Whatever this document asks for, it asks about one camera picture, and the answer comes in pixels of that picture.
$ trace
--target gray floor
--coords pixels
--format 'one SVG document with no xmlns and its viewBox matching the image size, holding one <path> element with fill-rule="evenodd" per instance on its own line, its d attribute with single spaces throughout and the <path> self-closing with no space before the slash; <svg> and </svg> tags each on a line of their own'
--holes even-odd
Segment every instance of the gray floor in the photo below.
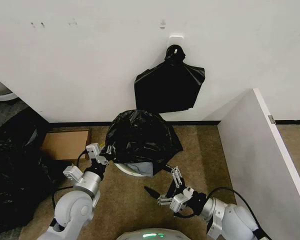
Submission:
<svg viewBox="0 0 300 240">
<path fill-rule="evenodd" d="M 0 102 L 0 127 L 27 107 L 28 105 L 19 98 L 8 102 Z"/>
</svg>

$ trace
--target black cable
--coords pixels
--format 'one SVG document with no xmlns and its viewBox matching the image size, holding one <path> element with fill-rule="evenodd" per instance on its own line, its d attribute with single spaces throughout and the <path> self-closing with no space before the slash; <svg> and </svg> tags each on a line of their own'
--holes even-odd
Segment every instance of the black cable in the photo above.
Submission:
<svg viewBox="0 0 300 240">
<path fill-rule="evenodd" d="M 51 193 L 51 201 L 52 201 L 53 209 L 56 208 L 56 201 L 55 201 L 55 194 L 56 194 L 56 192 L 58 192 L 58 191 L 60 191 L 60 190 L 71 189 L 71 188 L 73 188 L 73 187 L 74 187 L 74 186 L 61 187 L 61 188 L 58 188 L 58 189 L 54 190 L 54 191 Z"/>
<path fill-rule="evenodd" d="M 233 193 L 237 194 L 237 195 L 239 196 L 239 198 L 241 198 L 241 200 L 244 202 L 244 204 L 245 204 L 245 205 L 247 206 L 247 208 L 249 209 L 249 211 L 250 211 L 250 213 L 251 213 L 251 215 L 252 215 L 252 217 L 253 217 L 255 223 L 256 223 L 257 226 L 258 226 L 258 228 L 262 230 L 262 227 L 261 227 L 260 223 L 258 222 L 256 215 L 255 215 L 254 212 L 252 211 L 252 209 L 251 209 L 251 207 L 249 206 L 249 204 L 247 203 L 247 201 L 244 199 L 243 196 L 240 195 L 240 193 L 238 193 L 236 190 L 233 190 L 232 188 L 229 188 L 229 187 L 226 187 L 226 186 L 221 186 L 221 187 L 217 187 L 217 188 L 213 189 L 213 190 L 208 194 L 208 196 L 206 197 L 206 202 L 205 202 L 204 204 L 206 204 L 207 201 L 208 201 L 208 199 L 210 199 L 210 198 L 212 197 L 212 195 L 213 195 L 215 192 L 219 191 L 219 190 L 228 190 L 228 191 L 230 191 L 230 192 L 233 192 Z M 272 240 L 266 232 L 264 232 L 264 234 L 266 235 L 266 237 L 267 237 L 269 240 Z"/>
<path fill-rule="evenodd" d="M 79 155 L 79 157 L 78 157 L 78 159 L 77 159 L 77 161 L 76 161 L 76 166 L 79 168 L 79 161 L 80 161 L 80 158 L 81 158 L 81 156 L 83 155 L 83 154 L 86 154 L 87 153 L 87 150 L 85 149 L 82 153 L 80 153 L 80 155 Z"/>
</svg>

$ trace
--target black bag hanging on wall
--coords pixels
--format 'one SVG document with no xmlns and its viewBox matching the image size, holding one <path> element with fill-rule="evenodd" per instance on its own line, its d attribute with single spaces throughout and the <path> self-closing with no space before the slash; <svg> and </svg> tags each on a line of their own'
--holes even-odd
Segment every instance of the black bag hanging on wall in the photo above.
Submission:
<svg viewBox="0 0 300 240">
<path fill-rule="evenodd" d="M 164 62 L 136 77 L 137 109 L 168 113 L 193 108 L 205 81 L 205 69 L 183 63 L 185 56 L 179 45 L 171 45 Z"/>
</svg>

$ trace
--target black plastic bag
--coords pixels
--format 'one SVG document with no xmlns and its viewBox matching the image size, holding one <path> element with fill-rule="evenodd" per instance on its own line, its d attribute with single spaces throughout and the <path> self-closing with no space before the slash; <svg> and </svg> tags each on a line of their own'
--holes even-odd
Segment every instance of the black plastic bag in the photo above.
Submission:
<svg viewBox="0 0 300 240">
<path fill-rule="evenodd" d="M 64 178 L 69 163 L 40 152 L 48 129 L 48 122 L 31 108 L 0 128 L 0 233 L 25 226 Z"/>
<path fill-rule="evenodd" d="M 179 45 L 171 45 L 164 62 L 138 75 L 134 82 L 137 109 L 168 113 L 193 108 L 205 69 L 183 63 L 185 53 Z"/>
<path fill-rule="evenodd" d="M 159 114 L 128 110 L 113 120 L 101 155 L 154 176 L 182 150 L 174 129 Z"/>
</svg>

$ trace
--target floor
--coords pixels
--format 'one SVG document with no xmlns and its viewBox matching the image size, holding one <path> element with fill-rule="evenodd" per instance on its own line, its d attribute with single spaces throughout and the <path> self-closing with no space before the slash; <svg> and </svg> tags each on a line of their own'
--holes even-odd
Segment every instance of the floor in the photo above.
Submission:
<svg viewBox="0 0 300 240">
<path fill-rule="evenodd" d="M 106 126 L 91 127 L 91 142 L 102 143 L 107 129 Z M 186 184 L 204 193 L 219 186 L 231 187 L 218 128 L 175 126 L 174 129 L 184 150 L 169 164 L 179 166 Z M 278 125 L 278 129 L 300 174 L 300 125 Z M 82 161 L 81 168 L 88 165 L 88 161 Z M 158 206 L 143 189 L 149 186 L 165 193 L 171 181 L 166 172 L 159 172 L 153 178 L 136 178 L 110 164 L 100 185 L 101 197 L 94 218 L 82 229 L 79 239 L 115 240 L 124 232 L 155 227 L 179 230 L 192 240 L 206 239 L 206 224 L 198 216 L 191 219 L 173 217 L 169 207 Z M 64 193 L 57 194 L 56 199 Z M 216 197 L 228 203 L 235 202 L 234 196 L 228 192 L 221 192 Z M 47 230 L 52 218 L 53 208 L 48 197 L 37 208 L 33 220 L 22 228 L 19 240 L 36 239 Z"/>
</svg>

